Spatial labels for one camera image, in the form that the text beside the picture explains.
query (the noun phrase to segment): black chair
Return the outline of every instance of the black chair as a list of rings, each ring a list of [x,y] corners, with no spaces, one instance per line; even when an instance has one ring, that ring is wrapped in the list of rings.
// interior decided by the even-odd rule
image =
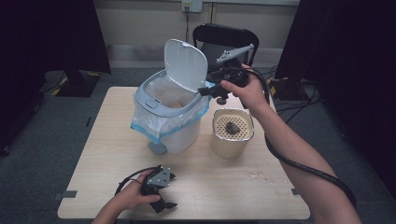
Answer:
[[[198,42],[202,42],[201,52],[206,56],[208,70],[218,71],[221,64],[217,64],[217,58],[224,50],[239,49],[250,44],[254,45],[253,51],[237,57],[241,63],[253,65],[254,56],[259,47],[260,40],[251,31],[242,28],[205,23],[195,27],[192,32],[193,44],[198,48]]]

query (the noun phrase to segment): beige container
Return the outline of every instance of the beige container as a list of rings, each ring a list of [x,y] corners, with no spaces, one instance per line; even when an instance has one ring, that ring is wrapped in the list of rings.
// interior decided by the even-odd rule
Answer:
[[[239,132],[227,132],[227,124],[235,124]],[[213,118],[213,135],[210,145],[213,151],[224,159],[239,157],[245,146],[253,137],[253,120],[249,113],[241,109],[220,109],[215,112]]]

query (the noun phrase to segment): wooden table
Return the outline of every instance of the wooden table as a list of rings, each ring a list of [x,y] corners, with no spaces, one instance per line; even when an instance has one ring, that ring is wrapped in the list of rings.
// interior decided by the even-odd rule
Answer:
[[[91,134],[82,151],[67,190],[75,198],[63,198],[60,218],[94,218],[114,195],[118,184],[143,168],[162,164],[176,178],[160,193],[174,209],[156,214],[149,204],[125,211],[120,218],[157,219],[306,219],[310,213],[300,196],[292,194],[279,161],[268,151],[263,130],[254,121],[254,136],[235,160],[219,158],[210,148],[212,119],[219,108],[243,108],[232,97],[227,105],[210,103],[202,117],[200,134],[180,154],[156,155],[145,135],[130,128],[134,115],[134,87],[108,90]]]

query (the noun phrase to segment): human arm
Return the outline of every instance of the human arm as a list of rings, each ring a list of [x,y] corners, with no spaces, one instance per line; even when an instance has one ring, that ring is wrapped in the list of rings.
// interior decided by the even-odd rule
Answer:
[[[133,209],[141,203],[158,202],[161,199],[160,195],[143,196],[140,193],[141,183],[147,174],[149,174],[149,171],[140,174],[136,181],[127,185],[120,193],[110,199],[99,211],[92,224],[113,223],[124,210]]]
[[[265,131],[275,150],[286,158],[335,176],[329,163],[295,133],[266,103],[262,84],[249,75],[249,83],[239,88],[228,81],[221,86],[238,96],[249,108]],[[316,223],[361,223],[353,205],[345,193],[334,184],[281,162],[291,183],[308,204]]]

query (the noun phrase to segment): hand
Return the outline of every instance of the hand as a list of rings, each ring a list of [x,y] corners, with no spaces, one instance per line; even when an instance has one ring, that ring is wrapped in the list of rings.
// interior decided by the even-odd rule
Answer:
[[[245,64],[242,64],[242,66],[252,71],[249,66]],[[238,87],[227,80],[222,80],[220,85],[225,90],[232,92],[234,96],[239,97],[242,103],[249,108],[250,114],[253,117],[255,117],[255,111],[257,111],[260,106],[268,105],[262,93],[262,83],[257,77],[251,74],[248,75],[248,84],[244,88]]]
[[[146,171],[127,185],[120,193],[114,196],[108,203],[100,210],[93,223],[112,223],[117,216],[124,210],[133,209],[141,203],[155,203],[161,199],[160,195],[143,196],[140,193],[143,180],[150,171]]]

